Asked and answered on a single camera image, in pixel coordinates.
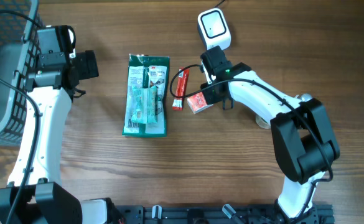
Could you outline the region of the orange jar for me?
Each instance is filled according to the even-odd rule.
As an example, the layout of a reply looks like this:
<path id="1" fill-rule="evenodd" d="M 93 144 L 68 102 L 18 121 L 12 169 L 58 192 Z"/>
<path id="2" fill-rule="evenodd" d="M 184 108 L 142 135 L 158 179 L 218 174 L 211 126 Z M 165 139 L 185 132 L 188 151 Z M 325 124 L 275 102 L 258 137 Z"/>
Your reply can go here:
<path id="1" fill-rule="evenodd" d="M 187 103 L 192 110 L 193 114 L 197 114 L 212 105 L 208 104 L 202 92 L 197 93 L 187 98 Z"/>

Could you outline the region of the red stick sachet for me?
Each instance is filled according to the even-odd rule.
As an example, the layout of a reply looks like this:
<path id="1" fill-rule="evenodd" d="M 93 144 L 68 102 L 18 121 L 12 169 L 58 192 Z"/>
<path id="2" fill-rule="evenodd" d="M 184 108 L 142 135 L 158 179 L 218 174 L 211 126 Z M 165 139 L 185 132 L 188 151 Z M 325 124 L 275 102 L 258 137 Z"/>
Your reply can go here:
<path id="1" fill-rule="evenodd" d="M 187 80 L 189 77 L 190 69 L 187 68 L 183 72 L 180 72 L 177 77 L 177 88 L 176 95 L 183 96 L 185 95 Z M 181 111 L 183 109 L 183 99 L 182 98 L 174 98 L 172 109 Z"/>

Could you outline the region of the green lidded jar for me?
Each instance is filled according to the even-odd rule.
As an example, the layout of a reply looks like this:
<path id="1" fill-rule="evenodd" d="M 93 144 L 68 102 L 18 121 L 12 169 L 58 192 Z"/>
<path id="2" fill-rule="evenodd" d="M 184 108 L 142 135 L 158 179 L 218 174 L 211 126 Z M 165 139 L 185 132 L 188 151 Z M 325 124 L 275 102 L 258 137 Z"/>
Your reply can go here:
<path id="1" fill-rule="evenodd" d="M 258 114 L 255 117 L 256 124 L 263 129 L 270 129 L 271 126 L 269 123 L 267 123 L 262 117 L 260 117 Z"/>

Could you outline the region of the green 3M package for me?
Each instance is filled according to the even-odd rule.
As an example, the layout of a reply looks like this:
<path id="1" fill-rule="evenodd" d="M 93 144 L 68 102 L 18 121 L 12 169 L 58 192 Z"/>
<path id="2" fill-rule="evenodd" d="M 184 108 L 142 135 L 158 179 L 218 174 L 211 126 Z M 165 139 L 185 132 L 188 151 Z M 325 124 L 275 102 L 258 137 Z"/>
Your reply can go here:
<path id="1" fill-rule="evenodd" d="M 164 137 L 166 131 L 165 99 L 169 79 L 170 58 L 147 55 L 130 55 L 128 66 L 128 82 L 126 94 L 126 111 L 123 135 L 141 138 Z M 133 88 L 157 87 L 156 117 L 157 123 L 139 124 L 131 121 L 136 102 Z"/>

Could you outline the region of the teal snack packet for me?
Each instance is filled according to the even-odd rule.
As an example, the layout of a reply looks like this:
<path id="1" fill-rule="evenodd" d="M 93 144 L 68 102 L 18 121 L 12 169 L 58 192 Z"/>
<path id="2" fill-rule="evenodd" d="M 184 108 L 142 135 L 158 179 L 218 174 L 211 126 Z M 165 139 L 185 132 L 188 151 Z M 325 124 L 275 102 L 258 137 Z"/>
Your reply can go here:
<path id="1" fill-rule="evenodd" d="M 133 96 L 136 102 L 131 121 L 139 124 L 157 123 L 156 96 L 157 87 L 133 88 Z"/>

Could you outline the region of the yellow dish soap bottle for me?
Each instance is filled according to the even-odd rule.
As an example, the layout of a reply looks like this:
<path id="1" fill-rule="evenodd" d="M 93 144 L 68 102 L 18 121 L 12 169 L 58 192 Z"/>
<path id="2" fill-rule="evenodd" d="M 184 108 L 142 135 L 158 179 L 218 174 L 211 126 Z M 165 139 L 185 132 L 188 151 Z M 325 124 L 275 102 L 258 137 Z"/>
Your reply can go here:
<path id="1" fill-rule="evenodd" d="M 300 99 L 301 101 L 310 101 L 311 99 L 313 99 L 312 95 L 308 93 L 298 95 L 297 98 Z"/>

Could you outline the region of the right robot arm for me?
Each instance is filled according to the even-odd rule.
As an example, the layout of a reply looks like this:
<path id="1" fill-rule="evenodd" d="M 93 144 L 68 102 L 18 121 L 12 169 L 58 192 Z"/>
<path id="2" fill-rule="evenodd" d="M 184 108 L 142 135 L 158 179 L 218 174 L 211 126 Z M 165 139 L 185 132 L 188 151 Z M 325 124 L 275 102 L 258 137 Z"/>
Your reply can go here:
<path id="1" fill-rule="evenodd" d="M 255 112 L 270 126 L 277 164 L 285 175 L 277 205 L 287 222 L 308 217 L 321 182 L 333 177 L 340 148 L 324 105 L 291 97 L 263 81 L 248 65 L 233 65 L 216 46 L 200 56 L 207 82 L 200 89 L 208 104 L 229 99 Z"/>

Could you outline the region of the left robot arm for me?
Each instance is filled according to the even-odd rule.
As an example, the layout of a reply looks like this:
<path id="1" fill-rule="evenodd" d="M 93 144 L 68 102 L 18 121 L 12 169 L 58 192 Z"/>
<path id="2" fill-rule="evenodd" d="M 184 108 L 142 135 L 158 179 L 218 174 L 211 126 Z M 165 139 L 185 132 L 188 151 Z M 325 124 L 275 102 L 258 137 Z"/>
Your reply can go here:
<path id="1" fill-rule="evenodd" d="M 80 80 L 96 78 L 95 53 L 75 53 L 68 25 L 37 31 L 40 52 L 24 78 L 27 114 L 17 162 L 0 189 L 1 223 L 108 223 L 104 199 L 80 201 L 61 186 L 63 129 Z"/>

